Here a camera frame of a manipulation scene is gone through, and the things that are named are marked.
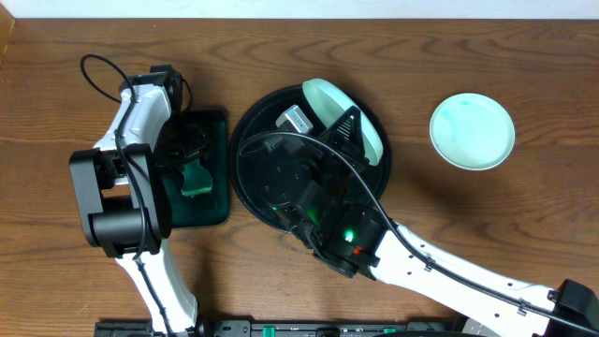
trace black bracket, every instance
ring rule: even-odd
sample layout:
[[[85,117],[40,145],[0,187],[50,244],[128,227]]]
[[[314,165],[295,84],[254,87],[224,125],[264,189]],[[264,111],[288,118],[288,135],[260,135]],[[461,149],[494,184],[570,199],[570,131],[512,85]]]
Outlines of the black bracket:
[[[94,337],[154,337],[152,322],[95,323]]]
[[[592,290],[572,280],[563,281],[559,292],[549,292],[549,300],[555,301],[553,314],[584,327],[599,330],[599,300]],[[577,330],[556,320],[549,321],[544,337],[596,336]]]
[[[352,106],[318,136],[319,139],[346,154],[346,159],[357,167],[358,172],[363,171],[364,166],[368,165],[368,159],[364,157],[361,115],[362,111]]]
[[[160,241],[170,235],[171,213],[152,152],[148,144],[132,144],[124,148],[146,205],[150,223],[144,251],[160,250]],[[99,149],[77,151],[69,160],[71,178],[79,206],[85,239],[92,246],[101,246],[108,257],[122,257],[137,251],[143,224],[135,191],[129,196],[105,198],[102,190],[114,187],[124,177],[123,163],[115,151]]]

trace green light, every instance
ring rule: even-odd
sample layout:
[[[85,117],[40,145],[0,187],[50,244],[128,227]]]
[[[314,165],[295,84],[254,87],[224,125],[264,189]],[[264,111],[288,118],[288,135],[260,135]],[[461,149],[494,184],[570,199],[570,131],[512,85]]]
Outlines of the green light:
[[[320,221],[322,220],[320,210],[318,210],[317,208],[309,209],[308,216],[310,217],[310,220],[314,222],[315,225],[320,226]]]
[[[345,240],[350,243],[354,240],[354,231],[353,230],[347,229],[345,231]]]

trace wooden table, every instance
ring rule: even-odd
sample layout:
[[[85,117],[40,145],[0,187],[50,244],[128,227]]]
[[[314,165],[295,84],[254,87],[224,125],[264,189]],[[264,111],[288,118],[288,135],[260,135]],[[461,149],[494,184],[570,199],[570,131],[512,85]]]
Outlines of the wooden table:
[[[260,97],[328,79],[385,126],[393,218],[499,273],[599,291],[598,32],[599,22],[18,20],[0,69],[0,335],[90,336],[100,319],[149,318],[129,277],[81,232],[68,158],[118,109],[80,74],[89,52],[129,74],[172,63],[196,108],[226,107],[229,132]],[[118,75],[89,66],[116,95]],[[461,92],[497,99],[516,123],[498,168],[454,168],[431,146],[434,108]],[[225,224],[171,239],[210,318],[455,316],[408,290],[338,276],[232,191]]]

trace cable clip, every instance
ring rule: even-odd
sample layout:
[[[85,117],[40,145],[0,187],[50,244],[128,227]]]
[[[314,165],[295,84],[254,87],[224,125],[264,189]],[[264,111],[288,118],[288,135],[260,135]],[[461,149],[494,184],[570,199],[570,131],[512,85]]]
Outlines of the cable clip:
[[[426,266],[424,266],[424,271],[431,272],[432,271],[431,265],[434,265],[434,262],[435,262],[434,259],[432,259],[432,257],[429,256],[427,258],[427,264],[426,264]]]
[[[530,304],[531,304],[530,302],[520,299],[520,305],[518,307],[518,315],[521,315],[522,317],[526,317],[527,313],[524,310],[524,308]]]

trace green connector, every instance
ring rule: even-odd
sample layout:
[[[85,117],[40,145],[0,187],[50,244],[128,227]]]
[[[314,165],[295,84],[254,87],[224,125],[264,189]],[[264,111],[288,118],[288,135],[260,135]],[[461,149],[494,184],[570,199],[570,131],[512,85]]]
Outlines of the green connector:
[[[274,327],[264,327],[262,329],[262,337],[274,337]]]

